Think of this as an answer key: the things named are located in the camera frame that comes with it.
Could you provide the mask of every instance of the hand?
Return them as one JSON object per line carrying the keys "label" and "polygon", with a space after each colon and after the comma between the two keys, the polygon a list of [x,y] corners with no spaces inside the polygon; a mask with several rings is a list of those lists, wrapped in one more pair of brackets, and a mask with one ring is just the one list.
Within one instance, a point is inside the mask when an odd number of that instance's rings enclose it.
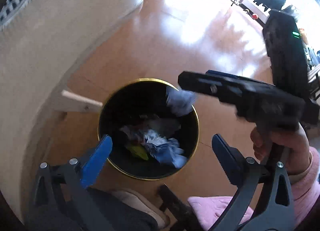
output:
{"label": "hand", "polygon": [[[262,137],[256,127],[252,130],[250,138],[253,141],[255,157],[262,161],[270,153],[271,147],[267,147],[263,143]],[[288,175],[300,174],[309,167],[309,141],[300,124],[299,129],[295,132],[286,130],[272,131],[270,139],[278,145],[291,148],[285,164]]]}

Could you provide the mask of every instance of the wooden chair leg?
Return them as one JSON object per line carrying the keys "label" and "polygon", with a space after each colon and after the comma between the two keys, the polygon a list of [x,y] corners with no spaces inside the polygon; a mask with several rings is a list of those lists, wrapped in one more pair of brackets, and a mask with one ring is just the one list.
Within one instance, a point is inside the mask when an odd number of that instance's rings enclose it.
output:
{"label": "wooden chair leg", "polygon": [[158,193],[163,201],[160,208],[167,208],[178,221],[185,220],[185,217],[190,214],[191,208],[186,206],[178,197],[167,187],[161,185]]}
{"label": "wooden chair leg", "polygon": [[187,225],[187,223],[185,221],[177,221],[170,227],[170,231],[186,230],[186,225]]}
{"label": "wooden chair leg", "polygon": [[63,90],[61,95],[56,97],[52,106],[57,111],[99,113],[102,102]]}

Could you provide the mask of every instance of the red object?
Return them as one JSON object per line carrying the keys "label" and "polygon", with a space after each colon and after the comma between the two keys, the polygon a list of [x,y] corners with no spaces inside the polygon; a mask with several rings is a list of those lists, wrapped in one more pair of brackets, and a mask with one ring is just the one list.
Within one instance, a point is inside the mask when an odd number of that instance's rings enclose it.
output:
{"label": "red object", "polygon": [[259,17],[258,17],[257,14],[254,13],[254,14],[252,14],[252,18],[253,18],[253,19],[257,19],[257,18],[259,18]]}

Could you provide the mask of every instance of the gold rim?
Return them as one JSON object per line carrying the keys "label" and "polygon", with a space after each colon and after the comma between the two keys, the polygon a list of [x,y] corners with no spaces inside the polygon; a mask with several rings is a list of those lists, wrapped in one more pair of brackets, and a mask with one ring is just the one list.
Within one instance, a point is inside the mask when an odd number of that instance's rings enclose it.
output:
{"label": "gold rim", "polygon": [[[100,116],[101,116],[101,113],[102,113],[102,111],[103,111],[106,103],[108,103],[108,101],[109,101],[119,90],[127,87],[128,85],[135,84],[135,83],[138,83],[138,82],[141,82],[141,81],[158,82],[158,83],[166,84],[166,85],[168,85],[168,86],[170,86],[170,87],[173,87],[174,89],[178,90],[174,85],[172,85],[172,84],[170,84],[170,83],[168,83],[168,82],[166,82],[166,81],[164,81],[164,80],[157,79],[157,78],[139,78],[139,79],[136,79],[136,80],[134,80],[134,81],[131,81],[131,82],[129,82],[128,84],[126,84],[126,85],[118,88],[117,90],[115,90],[114,92],[112,92],[112,93],[108,96],[108,98],[103,102],[103,106],[102,106],[102,108],[101,108],[101,110],[100,110],[99,117],[98,117],[98,128],[97,128],[98,141],[100,141],[100,137],[99,137]],[[189,161],[191,160],[191,158],[192,158],[193,155],[195,154],[195,152],[196,152],[196,150],[197,150],[197,148],[198,148],[198,144],[199,144],[199,135],[200,135],[199,118],[198,118],[198,114],[197,114],[197,112],[196,112],[196,110],[195,110],[195,108],[194,108],[193,105],[192,105],[192,108],[193,108],[193,112],[194,112],[194,114],[195,114],[195,116],[196,116],[196,120],[197,120],[197,124],[198,124],[198,139],[197,139],[196,146],[195,146],[195,148],[194,148],[194,150],[193,150],[190,158],[188,159],[188,161],[186,162],[186,164],[185,164],[183,167],[185,167],[185,166],[189,163]],[[109,162],[114,168],[116,168],[117,170],[119,170],[122,174],[127,175],[128,177],[135,178],[135,179],[140,179],[140,180],[153,180],[153,181],[154,181],[154,180],[165,179],[165,178],[168,178],[168,177],[171,177],[171,176],[177,174],[177,173],[178,173],[180,170],[182,170],[182,168],[183,168],[183,167],[181,167],[181,168],[178,169],[175,173],[173,173],[172,175],[169,175],[169,176],[165,176],[165,177],[157,178],[157,179],[148,179],[148,178],[139,178],[139,177],[130,175],[129,173],[125,172],[124,170],[120,169],[118,166],[116,166],[115,164],[113,164],[112,161],[109,160],[109,158],[108,158],[108,162]]]}

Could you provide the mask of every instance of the trash can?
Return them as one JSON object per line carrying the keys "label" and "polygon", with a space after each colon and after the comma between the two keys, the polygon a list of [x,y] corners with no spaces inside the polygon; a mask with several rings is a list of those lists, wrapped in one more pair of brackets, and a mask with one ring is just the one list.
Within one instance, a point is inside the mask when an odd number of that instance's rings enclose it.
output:
{"label": "trash can", "polygon": [[[156,114],[160,118],[175,118],[181,128],[174,133],[183,156],[188,161],[199,142],[199,120],[196,110],[181,117],[175,116],[166,105],[167,86],[173,85],[155,78],[141,78],[114,92],[104,103],[99,115],[98,138],[110,135],[124,125],[133,124],[140,115]],[[123,174],[142,180],[160,180],[178,172],[174,166],[160,164],[156,159],[136,158],[122,143],[113,140],[109,162]]]}

